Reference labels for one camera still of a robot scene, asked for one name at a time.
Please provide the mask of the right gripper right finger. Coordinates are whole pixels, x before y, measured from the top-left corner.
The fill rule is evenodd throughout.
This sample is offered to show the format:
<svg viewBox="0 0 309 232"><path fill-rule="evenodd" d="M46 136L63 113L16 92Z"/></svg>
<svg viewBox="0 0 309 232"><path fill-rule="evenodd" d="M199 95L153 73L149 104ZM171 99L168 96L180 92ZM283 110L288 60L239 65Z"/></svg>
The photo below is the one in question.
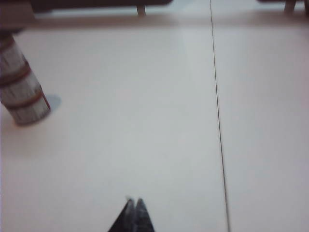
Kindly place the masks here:
<svg viewBox="0 0 309 232"><path fill-rule="evenodd" d="M147 207L142 198L139 198L135 208L135 231L155 232Z"/></svg>

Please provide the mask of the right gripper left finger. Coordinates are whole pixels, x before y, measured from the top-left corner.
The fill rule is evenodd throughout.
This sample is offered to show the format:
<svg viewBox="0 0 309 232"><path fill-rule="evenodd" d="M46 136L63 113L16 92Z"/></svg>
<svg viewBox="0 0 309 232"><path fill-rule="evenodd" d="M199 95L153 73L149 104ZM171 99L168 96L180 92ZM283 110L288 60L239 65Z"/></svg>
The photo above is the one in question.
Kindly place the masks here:
<svg viewBox="0 0 309 232"><path fill-rule="evenodd" d="M133 230L134 215L135 202L133 199L128 199L108 232L131 232Z"/></svg>

